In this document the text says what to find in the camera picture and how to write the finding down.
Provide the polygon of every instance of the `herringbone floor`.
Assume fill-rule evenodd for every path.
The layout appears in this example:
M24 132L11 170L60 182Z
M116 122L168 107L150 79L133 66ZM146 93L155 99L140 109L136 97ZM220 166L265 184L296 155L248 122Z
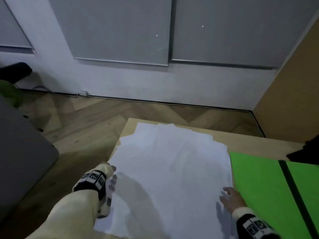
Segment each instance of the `herringbone floor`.
M254 117L241 111L31 91L21 109L60 158L1 224L0 238L25 238L38 228L84 172L109 158L128 118L262 136Z

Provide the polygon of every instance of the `stack of paper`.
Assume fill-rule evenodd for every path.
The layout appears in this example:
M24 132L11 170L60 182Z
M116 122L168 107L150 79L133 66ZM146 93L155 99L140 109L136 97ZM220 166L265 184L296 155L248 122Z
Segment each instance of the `stack of paper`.
M122 137L111 213L95 230L129 238L229 238L231 216L219 201L232 186L230 157L211 135L173 124L138 123Z

